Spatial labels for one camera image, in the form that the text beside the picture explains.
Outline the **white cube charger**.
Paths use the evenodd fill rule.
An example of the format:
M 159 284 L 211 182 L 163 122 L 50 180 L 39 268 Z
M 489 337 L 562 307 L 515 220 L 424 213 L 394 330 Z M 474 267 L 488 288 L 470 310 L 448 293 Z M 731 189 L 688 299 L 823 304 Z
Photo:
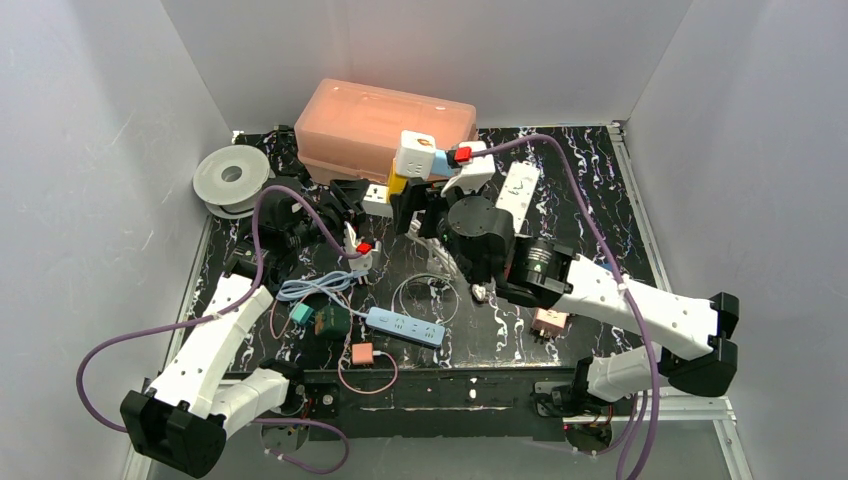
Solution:
M 394 172 L 405 178 L 427 179 L 431 174 L 436 152 L 434 137 L 403 130 L 394 158 Z

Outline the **pink translucent plastic storage box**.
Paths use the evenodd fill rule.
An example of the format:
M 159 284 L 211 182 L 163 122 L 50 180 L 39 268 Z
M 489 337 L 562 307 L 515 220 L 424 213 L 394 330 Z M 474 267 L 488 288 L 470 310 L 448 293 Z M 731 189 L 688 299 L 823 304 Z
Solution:
M 452 147 L 476 138 L 476 108 L 324 79 L 294 125 L 298 159 L 321 185 L 359 178 L 385 182 L 404 130 L 432 136 L 440 149 Z

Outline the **small pink usb charger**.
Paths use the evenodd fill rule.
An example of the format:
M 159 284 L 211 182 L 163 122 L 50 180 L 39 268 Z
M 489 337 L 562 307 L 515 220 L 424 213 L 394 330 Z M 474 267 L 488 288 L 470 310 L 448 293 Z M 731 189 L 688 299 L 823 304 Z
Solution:
M 375 350 L 372 343 L 357 343 L 351 346 L 351 364 L 355 366 L 373 365 Z

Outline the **teal plug adapter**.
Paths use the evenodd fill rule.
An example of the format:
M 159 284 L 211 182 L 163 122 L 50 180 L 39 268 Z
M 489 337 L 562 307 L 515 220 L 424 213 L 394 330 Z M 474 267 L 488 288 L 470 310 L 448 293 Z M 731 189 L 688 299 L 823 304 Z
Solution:
M 305 303 L 294 306 L 289 314 L 290 320 L 298 326 L 309 325 L 315 315 L 315 310 Z

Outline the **light blue power strip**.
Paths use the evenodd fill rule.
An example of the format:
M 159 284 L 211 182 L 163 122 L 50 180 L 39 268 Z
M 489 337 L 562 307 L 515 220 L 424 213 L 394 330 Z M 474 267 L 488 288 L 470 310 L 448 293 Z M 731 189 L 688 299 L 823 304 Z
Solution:
M 441 346 L 446 333 L 442 325 L 379 307 L 371 307 L 368 310 L 365 324 L 374 330 L 432 348 Z

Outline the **dark green cube charger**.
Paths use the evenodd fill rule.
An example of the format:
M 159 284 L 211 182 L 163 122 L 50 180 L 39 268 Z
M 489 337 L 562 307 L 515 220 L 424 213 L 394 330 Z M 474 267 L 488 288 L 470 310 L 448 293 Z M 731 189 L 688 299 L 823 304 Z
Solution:
M 327 305 L 314 317 L 314 334 L 324 340 L 344 340 L 351 328 L 352 314 L 338 305 Z

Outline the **pink plug adapter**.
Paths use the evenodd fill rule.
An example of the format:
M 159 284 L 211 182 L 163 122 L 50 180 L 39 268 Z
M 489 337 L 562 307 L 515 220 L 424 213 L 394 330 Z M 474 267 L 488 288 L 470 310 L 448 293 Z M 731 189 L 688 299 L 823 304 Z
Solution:
M 565 312 L 539 308 L 534 313 L 530 330 L 537 338 L 555 339 L 565 330 L 568 317 Z

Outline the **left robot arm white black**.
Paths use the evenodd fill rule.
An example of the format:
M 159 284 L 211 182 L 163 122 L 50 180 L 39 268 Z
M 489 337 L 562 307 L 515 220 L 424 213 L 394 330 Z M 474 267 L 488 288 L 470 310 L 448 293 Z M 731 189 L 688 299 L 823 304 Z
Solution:
M 269 187 L 242 224 L 203 317 L 151 383 L 130 391 L 120 405 L 134 450 L 195 479 L 220 459 L 227 440 L 265 412 L 283 406 L 296 365 L 270 360 L 246 379 L 221 389 L 230 361 L 271 307 L 270 281 L 282 277 L 288 255 L 322 240 L 355 253 L 355 229 L 365 215 L 363 196 L 338 187 L 312 203 L 290 187 Z

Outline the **small light blue charger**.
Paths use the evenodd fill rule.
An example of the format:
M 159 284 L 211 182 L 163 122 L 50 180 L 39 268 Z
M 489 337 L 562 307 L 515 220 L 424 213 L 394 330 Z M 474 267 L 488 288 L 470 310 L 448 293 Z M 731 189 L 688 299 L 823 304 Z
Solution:
M 449 178 L 456 174 L 456 169 L 449 162 L 447 152 L 437 150 L 431 166 L 430 175 L 435 177 Z

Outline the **white usb charging hub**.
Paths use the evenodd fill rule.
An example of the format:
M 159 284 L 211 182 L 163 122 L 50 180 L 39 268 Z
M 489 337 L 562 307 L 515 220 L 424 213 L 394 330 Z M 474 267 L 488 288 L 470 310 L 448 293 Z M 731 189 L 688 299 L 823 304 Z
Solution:
M 368 215 L 391 218 L 392 206 L 389 202 L 388 187 L 371 183 L 363 197 L 362 206 Z

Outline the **yellow cube socket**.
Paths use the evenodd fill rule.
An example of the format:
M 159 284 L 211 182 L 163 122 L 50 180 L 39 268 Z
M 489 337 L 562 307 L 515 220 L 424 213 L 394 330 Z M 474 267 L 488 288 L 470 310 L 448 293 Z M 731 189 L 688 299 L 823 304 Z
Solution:
M 397 171 L 397 166 L 392 164 L 387 179 L 387 196 L 401 194 L 407 184 L 408 178 Z

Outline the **white long power strip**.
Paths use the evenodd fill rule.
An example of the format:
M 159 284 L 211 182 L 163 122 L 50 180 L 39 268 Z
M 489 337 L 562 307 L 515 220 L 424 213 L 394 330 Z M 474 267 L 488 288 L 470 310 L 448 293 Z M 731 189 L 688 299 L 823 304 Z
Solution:
M 495 207 L 511 214 L 515 234 L 521 233 L 539 176 L 540 170 L 535 165 L 514 162 L 504 178 Z

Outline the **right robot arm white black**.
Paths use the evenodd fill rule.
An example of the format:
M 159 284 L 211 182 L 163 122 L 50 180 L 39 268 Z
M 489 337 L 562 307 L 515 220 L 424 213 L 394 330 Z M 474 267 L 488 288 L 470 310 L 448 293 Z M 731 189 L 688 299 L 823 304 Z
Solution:
M 612 403 L 652 386 L 670 385 L 701 397 L 724 395 L 737 372 L 731 336 L 739 300 L 721 292 L 709 299 L 673 294 L 550 239 L 520 234 L 536 178 L 504 182 L 497 201 L 464 192 L 455 180 L 409 180 L 390 197 L 397 233 L 419 215 L 419 236 L 433 239 L 470 284 L 494 283 L 512 304 L 592 318 L 641 334 L 639 349 L 580 361 L 566 401 Z

